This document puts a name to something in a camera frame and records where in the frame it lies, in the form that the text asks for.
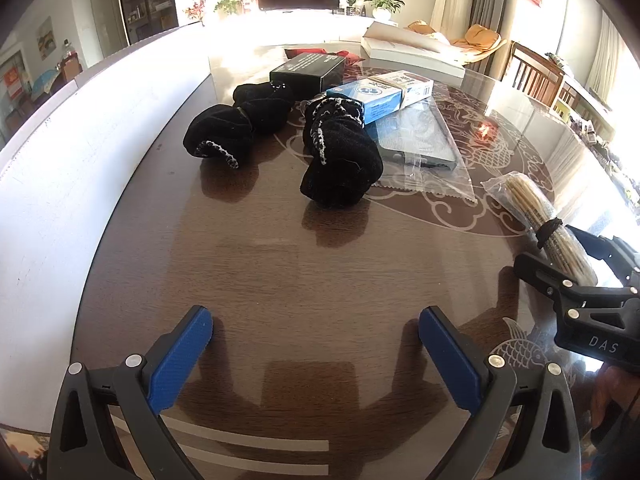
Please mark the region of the person's hand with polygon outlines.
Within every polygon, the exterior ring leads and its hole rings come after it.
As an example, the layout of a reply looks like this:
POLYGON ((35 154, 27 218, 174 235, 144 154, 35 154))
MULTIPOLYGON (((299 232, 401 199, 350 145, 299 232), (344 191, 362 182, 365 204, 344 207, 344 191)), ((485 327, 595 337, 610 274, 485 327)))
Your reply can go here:
POLYGON ((590 402, 591 443, 600 454, 613 452, 639 425, 639 376, 603 364, 590 402))

